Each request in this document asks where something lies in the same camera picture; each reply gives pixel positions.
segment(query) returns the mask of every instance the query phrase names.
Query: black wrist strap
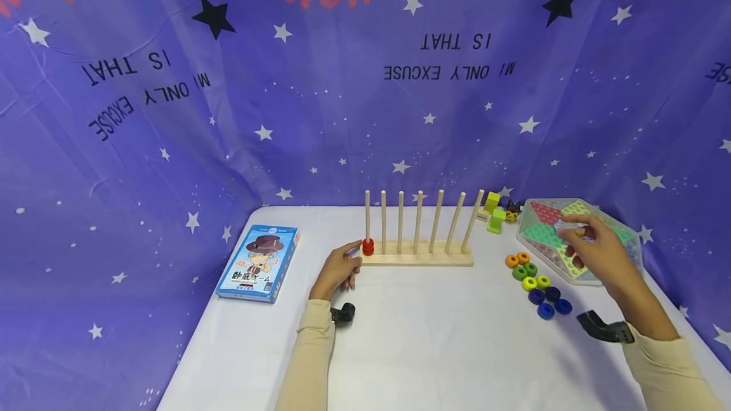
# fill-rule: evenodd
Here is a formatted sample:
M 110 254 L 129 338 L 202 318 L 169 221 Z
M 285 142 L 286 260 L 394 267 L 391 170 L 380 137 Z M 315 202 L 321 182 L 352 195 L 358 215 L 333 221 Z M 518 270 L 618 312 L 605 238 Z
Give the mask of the black wrist strap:
M 583 312 L 576 316 L 581 327 L 592 338 L 608 343 L 631 344 L 635 342 L 629 325 L 625 321 L 607 325 L 595 311 Z

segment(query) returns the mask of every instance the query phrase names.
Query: cartoon detective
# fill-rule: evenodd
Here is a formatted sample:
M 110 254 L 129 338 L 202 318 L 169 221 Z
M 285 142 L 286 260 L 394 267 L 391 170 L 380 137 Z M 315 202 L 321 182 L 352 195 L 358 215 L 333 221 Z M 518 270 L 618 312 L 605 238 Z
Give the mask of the cartoon detective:
M 272 270 L 271 259 L 283 247 L 282 241 L 276 235 L 259 236 L 254 242 L 246 245 L 246 249 L 249 249 L 249 260 L 252 263 L 246 271 L 250 272 L 253 278 L 258 276 L 260 271 L 269 273 Z

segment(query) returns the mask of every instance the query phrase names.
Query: human hand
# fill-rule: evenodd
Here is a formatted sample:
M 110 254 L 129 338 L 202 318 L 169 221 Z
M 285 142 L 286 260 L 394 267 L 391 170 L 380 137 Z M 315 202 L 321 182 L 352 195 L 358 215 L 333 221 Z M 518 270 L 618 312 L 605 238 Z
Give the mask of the human hand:
M 362 257 L 352 258 L 348 251 L 360 247 L 361 243 L 362 240 L 358 240 L 333 249 L 312 285 L 310 300 L 331 300 L 338 287 L 355 289 L 355 274 L 360 273 Z
M 567 223 L 587 224 L 583 228 L 559 229 L 558 236 L 568 243 L 567 257 L 578 267 L 586 266 L 607 288 L 612 297 L 646 287 L 617 234 L 595 215 L 568 214 Z M 583 237 L 593 238 L 588 242 Z

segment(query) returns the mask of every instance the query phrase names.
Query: colorful ring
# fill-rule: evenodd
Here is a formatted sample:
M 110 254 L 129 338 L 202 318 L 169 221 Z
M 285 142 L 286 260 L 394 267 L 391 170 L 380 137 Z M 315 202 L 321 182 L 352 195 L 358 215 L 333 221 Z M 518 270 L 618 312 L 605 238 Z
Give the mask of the colorful ring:
M 538 275 L 538 267 L 533 262 L 525 263 L 523 268 L 525 268 L 525 271 L 528 272 L 528 276 L 530 276 L 532 278 L 534 278 L 534 277 L 536 277 L 536 275 Z
M 546 289 L 546 288 L 550 287 L 550 280 L 548 277 L 541 275 L 541 276 L 537 277 L 536 280 L 538 281 L 539 289 Z
M 517 266 L 513 269 L 513 277 L 518 281 L 523 281 L 528 277 L 528 272 L 522 266 Z
M 540 305 L 546 299 L 546 294 L 540 289 L 534 289 L 528 292 L 528 300 L 534 305 Z
M 538 305 L 537 312 L 543 320 L 549 320 L 550 318 L 553 318 L 553 306 L 550 306 L 547 303 L 542 303 Z
M 505 258 L 505 265 L 507 266 L 507 268 L 515 268 L 520 265 L 520 262 L 518 262 L 517 257 L 515 257 L 513 254 L 510 254 L 510 256 L 507 256 Z
M 556 312 L 558 312 L 559 315 L 567 315 L 574 309 L 571 302 L 564 299 L 558 299 L 558 301 L 553 305 L 556 306 Z
M 558 301 L 561 299 L 561 291 L 558 290 L 556 287 L 548 287 L 546 290 L 546 300 L 548 301 Z
M 528 252 L 520 251 L 518 253 L 518 262 L 520 262 L 520 265 L 525 265 L 526 263 L 530 262 L 530 256 Z
M 532 278 L 532 277 L 525 277 L 523 279 L 522 285 L 525 290 L 530 292 L 531 290 L 534 290 L 536 288 L 536 285 L 537 285 L 536 279 Z

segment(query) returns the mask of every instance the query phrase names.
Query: card game box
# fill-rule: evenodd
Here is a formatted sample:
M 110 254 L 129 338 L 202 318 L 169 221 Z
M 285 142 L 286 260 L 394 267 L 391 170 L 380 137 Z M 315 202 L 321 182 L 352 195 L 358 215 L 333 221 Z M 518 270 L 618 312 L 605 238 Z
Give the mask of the card game box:
M 233 253 L 216 294 L 274 303 L 299 241 L 295 227 L 252 225 Z

